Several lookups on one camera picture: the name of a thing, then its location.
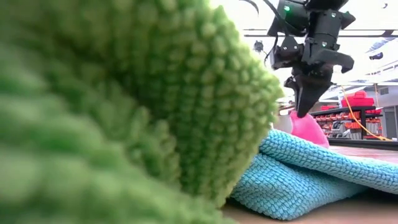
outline black robot end effector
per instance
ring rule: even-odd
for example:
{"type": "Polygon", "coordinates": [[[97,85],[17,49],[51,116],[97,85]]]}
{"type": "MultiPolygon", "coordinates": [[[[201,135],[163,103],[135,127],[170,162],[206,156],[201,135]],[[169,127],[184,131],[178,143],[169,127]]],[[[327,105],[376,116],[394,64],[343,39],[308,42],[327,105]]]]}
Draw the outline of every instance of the black robot end effector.
{"type": "MultiPolygon", "coordinates": [[[[300,118],[331,87],[334,65],[341,65],[342,73],[353,68],[354,60],[349,55],[337,52],[340,46],[336,43],[340,29],[355,21],[350,13],[338,11],[347,2],[348,0],[279,2],[278,11],[289,24],[286,26],[289,30],[285,32],[282,45],[271,52],[271,67],[274,70],[292,67],[292,76],[284,86],[295,92],[295,109],[300,118]],[[304,44],[298,44],[293,35],[305,36],[304,44]]],[[[270,32],[275,34],[283,30],[278,23],[273,23],[270,32]]]]}

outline storage rack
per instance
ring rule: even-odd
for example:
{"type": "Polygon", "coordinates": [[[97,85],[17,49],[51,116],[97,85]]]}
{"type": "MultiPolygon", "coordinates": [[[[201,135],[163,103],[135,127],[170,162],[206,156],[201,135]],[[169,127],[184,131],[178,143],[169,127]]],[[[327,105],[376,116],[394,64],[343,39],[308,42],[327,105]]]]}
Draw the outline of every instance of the storage rack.
{"type": "MultiPolygon", "coordinates": [[[[366,118],[375,118],[375,117],[380,117],[382,115],[379,114],[366,114],[366,111],[369,110],[375,110],[375,106],[353,106],[351,107],[353,112],[359,112],[359,119],[361,120],[361,124],[366,127],[366,118]]],[[[340,114],[340,113],[349,113],[349,108],[335,108],[335,109],[329,109],[325,111],[317,111],[310,113],[312,116],[326,116],[326,115],[331,115],[331,114],[340,114]]],[[[361,139],[364,139],[364,137],[367,135],[367,132],[364,129],[361,129],[361,139]]]]}

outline cloth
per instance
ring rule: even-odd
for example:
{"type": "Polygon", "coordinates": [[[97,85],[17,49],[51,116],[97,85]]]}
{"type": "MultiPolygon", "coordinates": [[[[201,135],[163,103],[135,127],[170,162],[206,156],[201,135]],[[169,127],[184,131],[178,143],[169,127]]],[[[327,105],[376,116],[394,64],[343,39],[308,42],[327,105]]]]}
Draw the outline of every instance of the cloth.
{"type": "Polygon", "coordinates": [[[231,197],[256,212],[292,220],[368,188],[398,194],[398,165],[347,157],[274,129],[231,197]]]}

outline table surface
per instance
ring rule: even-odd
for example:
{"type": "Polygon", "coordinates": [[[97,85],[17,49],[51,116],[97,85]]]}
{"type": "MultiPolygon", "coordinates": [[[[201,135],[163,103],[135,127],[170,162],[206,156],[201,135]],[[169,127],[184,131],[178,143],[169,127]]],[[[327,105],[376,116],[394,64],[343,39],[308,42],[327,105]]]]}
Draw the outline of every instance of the table surface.
{"type": "MultiPolygon", "coordinates": [[[[354,157],[368,157],[398,164],[398,151],[331,146],[330,150],[354,157]]],[[[254,213],[235,202],[223,208],[226,217],[241,224],[285,223],[254,213]]],[[[341,200],[313,210],[293,224],[397,224],[398,196],[369,190],[357,197],[341,200]]]]}

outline pink object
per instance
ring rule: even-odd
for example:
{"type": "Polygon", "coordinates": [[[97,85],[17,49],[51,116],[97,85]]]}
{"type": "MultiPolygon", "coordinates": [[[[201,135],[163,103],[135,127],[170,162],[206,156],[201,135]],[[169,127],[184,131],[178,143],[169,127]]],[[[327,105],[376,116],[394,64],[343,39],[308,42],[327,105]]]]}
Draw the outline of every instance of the pink object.
{"type": "Polygon", "coordinates": [[[292,120],[292,135],[310,141],[319,146],[329,148],[328,138],[324,135],[317,121],[309,114],[303,118],[297,116],[296,111],[290,113],[292,120]]]}

